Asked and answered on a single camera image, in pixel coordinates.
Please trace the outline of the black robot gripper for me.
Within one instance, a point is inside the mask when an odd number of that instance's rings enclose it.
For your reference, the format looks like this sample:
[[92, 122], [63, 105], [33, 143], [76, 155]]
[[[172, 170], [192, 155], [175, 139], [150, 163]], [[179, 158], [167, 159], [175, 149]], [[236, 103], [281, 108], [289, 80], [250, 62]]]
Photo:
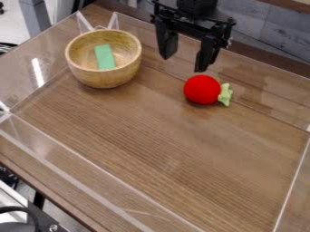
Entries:
[[218, 0], [175, 0], [175, 6], [170, 6], [163, 0], [151, 0], [151, 3], [151, 22], [155, 25], [159, 53], [164, 60], [176, 52], [178, 33], [196, 38], [210, 34], [200, 40], [195, 61], [195, 72], [203, 73], [214, 64], [219, 47], [227, 48], [231, 45], [236, 20], [219, 13]]

